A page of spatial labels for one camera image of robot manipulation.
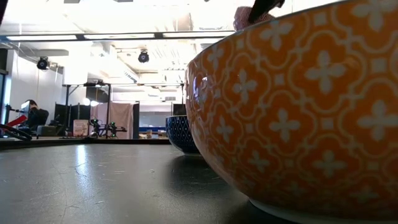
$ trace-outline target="black table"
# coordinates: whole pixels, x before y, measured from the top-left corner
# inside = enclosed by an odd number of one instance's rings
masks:
[[[1,223],[291,223],[172,146],[91,144],[0,152]]]

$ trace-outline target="orange bowl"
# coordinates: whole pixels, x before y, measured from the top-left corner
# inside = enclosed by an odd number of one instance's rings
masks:
[[[205,49],[186,86],[207,163],[289,220],[398,220],[397,15],[396,0],[343,1]]]

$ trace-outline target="security camera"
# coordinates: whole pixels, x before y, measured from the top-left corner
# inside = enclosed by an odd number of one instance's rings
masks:
[[[140,63],[149,62],[148,51],[146,51],[146,50],[141,50],[141,54],[139,54],[139,56],[138,56],[138,61],[139,61]]]
[[[40,57],[40,60],[37,62],[37,68],[40,70],[48,70],[49,65],[50,63],[48,57]]]

